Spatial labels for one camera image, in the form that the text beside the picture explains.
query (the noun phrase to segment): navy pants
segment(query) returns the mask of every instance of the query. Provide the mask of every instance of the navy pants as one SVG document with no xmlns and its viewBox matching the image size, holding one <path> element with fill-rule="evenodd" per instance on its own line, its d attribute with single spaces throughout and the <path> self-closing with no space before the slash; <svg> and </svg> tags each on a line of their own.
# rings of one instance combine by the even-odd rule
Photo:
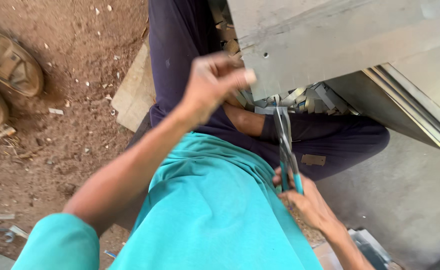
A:
<svg viewBox="0 0 440 270">
<path fill-rule="evenodd" d="M 150 49 L 157 103 L 150 109 L 157 125 L 181 100 L 195 57 L 221 50 L 207 0 L 151 0 Z M 300 172 L 320 180 L 358 164 L 382 151 L 390 139 L 385 127 L 363 116 L 290 114 L 292 148 Z M 275 123 L 267 115 L 260 137 L 239 132 L 222 107 L 196 132 L 210 134 L 279 166 Z M 324 166 L 300 162 L 303 154 L 326 156 Z"/>
</svg>

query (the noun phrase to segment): hand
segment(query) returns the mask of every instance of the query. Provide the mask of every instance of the hand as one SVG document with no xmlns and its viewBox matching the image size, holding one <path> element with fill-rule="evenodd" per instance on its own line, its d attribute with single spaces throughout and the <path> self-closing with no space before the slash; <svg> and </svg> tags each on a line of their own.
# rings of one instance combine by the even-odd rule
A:
<svg viewBox="0 0 440 270">
<path fill-rule="evenodd" d="M 218 52 L 197 57 L 179 107 L 194 126 L 205 124 L 229 95 L 255 81 L 255 73 L 243 68 L 240 56 Z"/>
<path fill-rule="evenodd" d="M 275 169 L 275 176 L 273 176 L 273 185 L 281 184 L 281 168 Z M 293 189 L 278 194 L 279 198 L 288 199 L 290 203 L 294 204 L 300 213 L 303 215 L 304 221 L 307 225 L 314 229 L 320 230 L 323 234 L 332 230 L 338 225 L 343 226 L 338 221 L 335 214 L 330 207 L 323 200 L 322 195 L 316 188 L 315 183 L 304 175 L 301 175 L 301 184 L 303 186 L 304 195 L 295 191 L 295 182 L 291 172 L 288 174 L 289 184 Z"/>
</svg>

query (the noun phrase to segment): concrete floor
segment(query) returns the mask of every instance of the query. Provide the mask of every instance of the concrete floor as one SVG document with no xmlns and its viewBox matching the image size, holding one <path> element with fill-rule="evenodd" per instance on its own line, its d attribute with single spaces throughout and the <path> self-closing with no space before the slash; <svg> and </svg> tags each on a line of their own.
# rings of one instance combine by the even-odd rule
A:
<svg viewBox="0 0 440 270">
<path fill-rule="evenodd" d="M 380 154 L 317 182 L 338 218 L 412 270 L 440 260 L 440 150 L 394 131 Z"/>
</svg>

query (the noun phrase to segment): shirt sleeve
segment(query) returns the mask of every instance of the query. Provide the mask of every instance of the shirt sleeve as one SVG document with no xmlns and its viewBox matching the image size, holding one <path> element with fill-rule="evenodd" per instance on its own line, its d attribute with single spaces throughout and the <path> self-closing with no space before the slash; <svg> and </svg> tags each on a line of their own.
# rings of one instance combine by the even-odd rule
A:
<svg viewBox="0 0 440 270">
<path fill-rule="evenodd" d="M 100 244 L 95 230 L 71 214 L 37 222 L 12 270 L 98 270 Z"/>
</svg>

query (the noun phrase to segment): fingernail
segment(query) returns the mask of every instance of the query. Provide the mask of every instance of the fingernail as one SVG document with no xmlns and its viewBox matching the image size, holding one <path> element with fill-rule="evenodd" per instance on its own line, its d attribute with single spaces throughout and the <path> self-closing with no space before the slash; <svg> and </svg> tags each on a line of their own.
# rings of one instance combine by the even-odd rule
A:
<svg viewBox="0 0 440 270">
<path fill-rule="evenodd" d="M 245 71 L 245 80 L 247 81 L 248 84 L 252 84 L 256 82 L 256 75 L 253 69 L 247 69 Z"/>
</svg>

